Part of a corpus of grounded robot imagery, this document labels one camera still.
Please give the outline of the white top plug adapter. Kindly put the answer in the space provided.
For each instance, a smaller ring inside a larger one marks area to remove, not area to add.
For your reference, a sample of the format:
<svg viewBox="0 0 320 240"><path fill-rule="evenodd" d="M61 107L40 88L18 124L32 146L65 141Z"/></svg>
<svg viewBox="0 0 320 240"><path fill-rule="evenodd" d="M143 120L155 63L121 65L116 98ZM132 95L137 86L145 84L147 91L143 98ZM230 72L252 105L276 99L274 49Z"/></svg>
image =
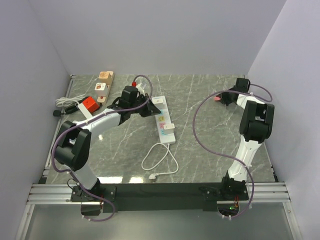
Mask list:
<svg viewBox="0 0 320 240"><path fill-rule="evenodd" d="M163 104L164 104L164 100L163 100L162 97L153 97L153 98L151 99L151 101L152 101L152 103L153 103L154 105L163 105Z"/></svg>

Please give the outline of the white multicolour power strip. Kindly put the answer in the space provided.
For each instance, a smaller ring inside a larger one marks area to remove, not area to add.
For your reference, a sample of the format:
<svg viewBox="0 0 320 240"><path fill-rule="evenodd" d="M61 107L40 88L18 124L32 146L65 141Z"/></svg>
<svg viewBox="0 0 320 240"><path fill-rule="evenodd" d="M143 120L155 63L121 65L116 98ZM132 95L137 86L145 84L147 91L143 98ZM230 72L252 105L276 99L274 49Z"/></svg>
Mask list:
<svg viewBox="0 0 320 240"><path fill-rule="evenodd" d="M165 124L171 124L171 117L168 109L168 104L165 96L156 96L152 98L163 98L163 104L162 105L155 105L160 111L160 114L155 115L155 121L157 126L157 131L159 134L159 140L162 144L174 144L176 142L175 137L175 129L173 132L165 132L164 131L164 125Z"/></svg>

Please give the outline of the white cube plug adapter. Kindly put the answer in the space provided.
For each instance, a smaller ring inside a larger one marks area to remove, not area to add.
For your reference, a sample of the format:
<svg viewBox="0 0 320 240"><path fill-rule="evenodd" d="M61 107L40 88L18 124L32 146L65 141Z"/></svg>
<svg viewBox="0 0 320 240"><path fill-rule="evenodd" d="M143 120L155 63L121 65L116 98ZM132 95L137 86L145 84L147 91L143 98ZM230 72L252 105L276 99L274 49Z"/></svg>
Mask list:
<svg viewBox="0 0 320 240"><path fill-rule="evenodd" d="M174 129L175 129L175 125L173 123L168 123L163 126L163 130L168 133L173 132Z"/></svg>

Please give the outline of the red cube plug adapter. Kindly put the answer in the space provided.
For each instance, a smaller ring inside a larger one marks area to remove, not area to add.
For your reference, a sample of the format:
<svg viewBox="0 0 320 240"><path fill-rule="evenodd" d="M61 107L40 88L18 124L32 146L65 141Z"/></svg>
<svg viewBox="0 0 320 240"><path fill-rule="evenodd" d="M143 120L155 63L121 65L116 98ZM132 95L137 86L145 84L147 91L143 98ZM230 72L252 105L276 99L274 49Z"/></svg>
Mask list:
<svg viewBox="0 0 320 240"><path fill-rule="evenodd" d="M100 108L100 105L93 99L92 96L85 97L81 103L91 114Z"/></svg>

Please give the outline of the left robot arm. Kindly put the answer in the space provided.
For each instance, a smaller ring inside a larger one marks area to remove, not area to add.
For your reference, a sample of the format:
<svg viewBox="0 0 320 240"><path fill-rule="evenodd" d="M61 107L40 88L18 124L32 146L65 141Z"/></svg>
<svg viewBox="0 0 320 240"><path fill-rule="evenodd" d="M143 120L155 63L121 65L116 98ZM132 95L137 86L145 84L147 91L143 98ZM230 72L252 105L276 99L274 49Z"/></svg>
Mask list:
<svg viewBox="0 0 320 240"><path fill-rule="evenodd" d="M148 93L142 93L134 86L126 86L121 96L98 115L80 122L65 121L52 149L53 159L65 166L66 171L83 187L82 195L88 201L94 201L103 191L100 180L88 164L92 140L106 130L123 124L132 114L146 118L160 113Z"/></svg>

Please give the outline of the pink plug adapter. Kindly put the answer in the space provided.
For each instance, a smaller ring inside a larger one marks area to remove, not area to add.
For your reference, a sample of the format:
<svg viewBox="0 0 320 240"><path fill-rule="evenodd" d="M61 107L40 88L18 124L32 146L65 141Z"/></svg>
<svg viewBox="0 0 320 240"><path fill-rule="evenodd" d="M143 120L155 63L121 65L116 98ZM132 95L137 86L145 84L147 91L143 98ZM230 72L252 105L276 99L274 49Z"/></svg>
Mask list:
<svg viewBox="0 0 320 240"><path fill-rule="evenodd" d="M215 102L220 102L220 101L221 101L221 98L218 97L218 96L215 96L215 97L213 98L213 100L214 100Z"/></svg>

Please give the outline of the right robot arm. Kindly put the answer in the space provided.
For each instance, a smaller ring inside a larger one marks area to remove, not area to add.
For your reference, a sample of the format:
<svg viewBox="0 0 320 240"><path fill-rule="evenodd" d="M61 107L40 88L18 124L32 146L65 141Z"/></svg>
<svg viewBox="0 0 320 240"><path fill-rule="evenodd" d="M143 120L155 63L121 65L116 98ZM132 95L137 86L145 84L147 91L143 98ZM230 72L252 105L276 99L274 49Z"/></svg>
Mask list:
<svg viewBox="0 0 320 240"><path fill-rule="evenodd" d="M219 193L226 200L239 197L247 199L246 181L248 169L262 143L272 133L275 106L265 103L249 93L251 82L247 78L237 78L235 85L228 92L215 98L228 106L231 103L243 109L239 125L240 145L231 167L222 178Z"/></svg>

